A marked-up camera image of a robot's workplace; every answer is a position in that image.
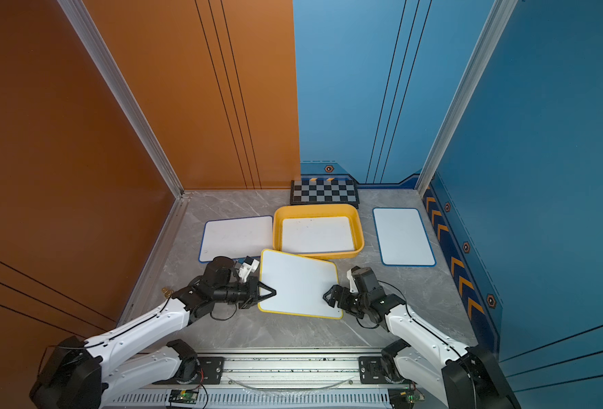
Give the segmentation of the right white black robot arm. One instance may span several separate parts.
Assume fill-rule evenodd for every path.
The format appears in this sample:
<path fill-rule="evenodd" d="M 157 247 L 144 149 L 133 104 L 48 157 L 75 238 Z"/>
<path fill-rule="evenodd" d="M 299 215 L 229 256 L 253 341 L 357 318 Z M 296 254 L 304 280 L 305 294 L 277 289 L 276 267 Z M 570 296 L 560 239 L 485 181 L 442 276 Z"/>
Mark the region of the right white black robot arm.
<path fill-rule="evenodd" d="M 396 338 L 378 358 L 363 359 L 362 382 L 412 386 L 448 408 L 520 407 L 487 347 L 448 337 L 413 311 L 399 290 L 387 293 L 370 268 L 350 269 L 348 280 L 349 286 L 332 286 L 324 301 L 358 320 L 368 318 L 373 328 Z"/>

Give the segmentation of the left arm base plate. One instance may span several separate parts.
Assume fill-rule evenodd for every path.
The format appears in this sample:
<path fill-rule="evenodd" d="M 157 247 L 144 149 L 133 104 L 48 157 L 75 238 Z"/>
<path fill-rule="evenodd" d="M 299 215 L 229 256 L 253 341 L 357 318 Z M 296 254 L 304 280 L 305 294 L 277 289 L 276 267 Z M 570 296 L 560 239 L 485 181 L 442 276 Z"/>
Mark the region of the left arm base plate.
<path fill-rule="evenodd" d="M 172 378 L 157 381 L 161 385 L 218 385 L 221 383 L 225 358 L 221 356 L 203 356 L 185 359 Z"/>

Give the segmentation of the yellow plastic storage box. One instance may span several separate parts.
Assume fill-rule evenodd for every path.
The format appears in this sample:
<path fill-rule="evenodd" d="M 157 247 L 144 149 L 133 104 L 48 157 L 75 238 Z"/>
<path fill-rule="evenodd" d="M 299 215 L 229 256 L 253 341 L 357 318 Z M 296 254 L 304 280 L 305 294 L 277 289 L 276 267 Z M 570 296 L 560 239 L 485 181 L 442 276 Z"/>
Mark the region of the yellow plastic storage box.
<path fill-rule="evenodd" d="M 359 212 L 350 204 L 283 206 L 274 214 L 278 252 L 334 260 L 356 257 L 364 247 Z"/>

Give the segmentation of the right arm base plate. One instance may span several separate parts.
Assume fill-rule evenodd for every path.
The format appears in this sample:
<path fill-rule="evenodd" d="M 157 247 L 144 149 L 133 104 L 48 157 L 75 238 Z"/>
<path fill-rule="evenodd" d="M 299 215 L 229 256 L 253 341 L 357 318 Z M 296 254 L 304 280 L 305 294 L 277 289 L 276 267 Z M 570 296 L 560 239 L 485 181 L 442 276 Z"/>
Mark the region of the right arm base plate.
<path fill-rule="evenodd" d="M 393 361 L 383 356 L 361 356 L 358 358 L 359 380 L 362 384 L 407 384 L 410 379 L 403 378 Z"/>

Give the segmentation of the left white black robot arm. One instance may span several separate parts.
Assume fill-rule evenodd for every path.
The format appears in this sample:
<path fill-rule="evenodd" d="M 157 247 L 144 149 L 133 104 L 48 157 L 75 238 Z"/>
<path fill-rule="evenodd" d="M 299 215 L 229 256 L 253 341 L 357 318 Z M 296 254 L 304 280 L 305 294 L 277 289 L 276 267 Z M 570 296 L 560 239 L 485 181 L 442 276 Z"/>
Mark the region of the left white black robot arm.
<path fill-rule="evenodd" d="M 153 310 L 109 332 L 69 337 L 44 353 L 46 361 L 30 391 L 38 408 L 100 408 L 148 384 L 204 381 L 197 352 L 176 339 L 154 352 L 146 348 L 206 315 L 218 303 L 248 309 L 276 296 L 255 276 L 259 262 L 215 257 L 204 273 L 174 291 Z"/>

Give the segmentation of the yellow-framed whiteboard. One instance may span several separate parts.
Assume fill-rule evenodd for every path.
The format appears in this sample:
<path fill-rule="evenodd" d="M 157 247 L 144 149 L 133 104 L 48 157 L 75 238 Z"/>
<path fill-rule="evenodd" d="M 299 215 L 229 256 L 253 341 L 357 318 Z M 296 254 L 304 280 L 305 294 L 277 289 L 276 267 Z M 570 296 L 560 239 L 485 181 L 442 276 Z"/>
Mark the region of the yellow-framed whiteboard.
<path fill-rule="evenodd" d="M 339 283 L 332 262 L 265 250 L 261 255 L 260 282 L 276 295 L 258 303 L 263 313 L 341 320 L 343 311 L 323 296 Z"/>
<path fill-rule="evenodd" d="M 284 219 L 281 250 L 295 254 L 352 252 L 350 221 L 345 216 Z"/>

